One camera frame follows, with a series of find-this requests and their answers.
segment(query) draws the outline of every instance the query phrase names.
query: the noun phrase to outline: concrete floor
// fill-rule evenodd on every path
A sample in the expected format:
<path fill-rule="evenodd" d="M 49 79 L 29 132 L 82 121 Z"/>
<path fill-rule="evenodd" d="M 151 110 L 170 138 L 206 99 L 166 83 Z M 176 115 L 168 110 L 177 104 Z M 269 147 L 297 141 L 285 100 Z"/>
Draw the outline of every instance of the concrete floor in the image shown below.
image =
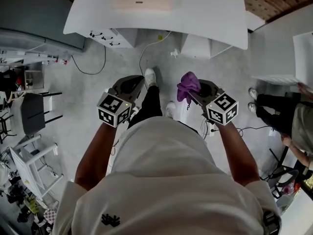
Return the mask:
<path fill-rule="evenodd" d="M 157 35 L 165 36 L 167 32 L 155 30 L 141 30 L 139 32 L 135 49 L 109 49 L 107 48 L 106 66 L 98 75 L 85 75 L 78 71 L 74 62 L 66 65 L 50 65 L 45 67 L 45 90 L 50 92 L 63 92 L 62 95 L 53 99 L 53 109 L 63 113 L 63 118 L 47 124 L 46 128 L 40 131 L 42 139 L 35 145 L 48 146 L 56 142 L 59 147 L 59 155 L 53 153 L 45 156 L 45 161 L 51 165 L 57 173 L 63 173 L 65 179 L 57 185 L 51 195 L 60 200 L 66 180 L 73 180 L 78 163 L 92 140 L 101 122 L 98 119 L 96 104 L 105 88 L 109 88 L 114 82 L 124 76 L 140 74 L 138 60 L 143 48 L 151 42 L 157 41 Z M 249 52 L 238 48 L 231 48 L 226 52 L 208 60 L 200 58 L 187 58 L 179 55 L 177 59 L 170 56 L 175 48 L 180 49 L 181 35 L 172 33 L 168 39 L 147 48 L 141 66 L 156 67 L 157 82 L 160 88 L 160 101 L 162 109 L 168 101 L 177 102 L 177 83 L 188 71 L 192 71 L 198 78 L 208 79 L 221 86 L 239 101 L 239 115 L 234 119 L 234 124 L 239 128 L 248 126 L 261 127 L 265 124 L 254 114 L 248 111 L 247 104 L 251 102 L 248 89 L 251 86 L 258 86 L 261 92 L 283 95 L 284 89 L 277 86 L 269 86 L 258 83 L 250 78 Z M 93 40 L 87 40 L 87 49 L 81 56 L 75 56 L 78 66 L 86 72 L 97 72 L 104 62 L 104 47 Z M 141 105 L 145 88 L 138 99 Z M 177 103 L 175 118 L 180 119 L 181 113 L 186 115 L 185 122 L 202 134 L 201 123 L 203 117 L 201 110 L 193 103 L 188 111 L 183 104 Z M 20 102 L 12 107 L 15 115 L 14 123 L 17 137 L 8 137 L 1 148 L 4 150 L 8 145 L 16 144 L 22 137 L 23 131 L 19 119 Z M 127 128 L 127 124 L 118 127 L 117 137 Z M 260 130 L 246 130 L 244 140 L 251 150 L 263 175 L 271 170 L 275 161 L 269 152 L 271 147 L 279 153 L 282 151 L 277 134 L 271 134 L 270 128 Z M 207 137 L 206 142 L 216 165 L 229 174 L 229 166 L 226 159 L 224 147 L 218 132 L 213 137 Z M 47 181 L 53 180 L 47 175 Z"/>

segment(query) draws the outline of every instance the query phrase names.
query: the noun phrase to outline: shoe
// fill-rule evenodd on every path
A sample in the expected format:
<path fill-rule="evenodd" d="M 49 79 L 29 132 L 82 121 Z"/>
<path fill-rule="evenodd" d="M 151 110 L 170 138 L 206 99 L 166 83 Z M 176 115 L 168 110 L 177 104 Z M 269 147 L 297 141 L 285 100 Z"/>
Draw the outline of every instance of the shoe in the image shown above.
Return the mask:
<path fill-rule="evenodd" d="M 249 95 L 256 101 L 256 99 L 258 98 L 258 92 L 256 91 L 256 89 L 254 88 L 250 88 L 249 89 Z"/>
<path fill-rule="evenodd" d="M 248 109 L 249 109 L 249 111 L 251 111 L 252 113 L 256 113 L 256 109 L 257 109 L 258 107 L 256 106 L 256 104 L 254 104 L 254 103 L 248 103 Z"/>
<path fill-rule="evenodd" d="M 176 110 L 175 103 L 173 101 L 170 101 L 166 106 L 165 116 L 174 119 L 175 110 Z"/>
<path fill-rule="evenodd" d="M 157 76 L 153 69 L 147 68 L 145 72 L 145 79 L 148 87 L 157 86 Z"/>

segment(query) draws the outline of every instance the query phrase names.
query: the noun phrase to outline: white box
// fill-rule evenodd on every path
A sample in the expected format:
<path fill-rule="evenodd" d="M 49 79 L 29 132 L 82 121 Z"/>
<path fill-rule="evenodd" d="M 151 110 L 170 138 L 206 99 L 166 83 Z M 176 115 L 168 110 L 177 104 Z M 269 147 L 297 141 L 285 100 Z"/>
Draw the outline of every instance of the white box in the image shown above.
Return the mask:
<path fill-rule="evenodd" d="M 116 128 L 130 117 L 132 103 L 104 92 L 97 108 L 100 120 Z"/>
<path fill-rule="evenodd" d="M 238 102 L 223 93 L 206 106 L 208 118 L 216 123 L 227 125 L 238 115 Z"/>

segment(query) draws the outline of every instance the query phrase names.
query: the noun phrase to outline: checkered cloth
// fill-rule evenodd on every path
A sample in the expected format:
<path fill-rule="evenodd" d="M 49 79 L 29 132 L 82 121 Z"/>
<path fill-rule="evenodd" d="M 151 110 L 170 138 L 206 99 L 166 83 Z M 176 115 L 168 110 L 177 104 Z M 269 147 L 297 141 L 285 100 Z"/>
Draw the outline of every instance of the checkered cloth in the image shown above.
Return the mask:
<path fill-rule="evenodd" d="M 44 212 L 44 217 L 50 225 L 54 223 L 56 216 L 57 213 L 53 210 L 45 210 Z"/>

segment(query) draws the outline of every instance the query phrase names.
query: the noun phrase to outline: desk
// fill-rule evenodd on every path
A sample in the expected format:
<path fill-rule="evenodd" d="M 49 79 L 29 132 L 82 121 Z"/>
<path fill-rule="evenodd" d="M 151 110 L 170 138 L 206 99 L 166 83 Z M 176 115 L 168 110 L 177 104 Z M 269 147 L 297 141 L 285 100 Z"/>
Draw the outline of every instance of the desk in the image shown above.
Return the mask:
<path fill-rule="evenodd" d="M 244 0 L 181 0 L 181 5 L 169 12 L 114 10 L 112 2 L 75 0 L 64 33 L 77 32 L 89 37 L 91 32 L 95 35 L 103 32 L 102 37 L 105 30 L 115 29 L 121 35 L 119 40 L 123 37 L 123 40 L 134 45 L 132 37 L 136 32 L 127 29 L 160 29 L 192 34 L 241 49 L 248 47 Z M 98 39 L 103 45 L 113 42 L 101 41 L 101 37 Z"/>

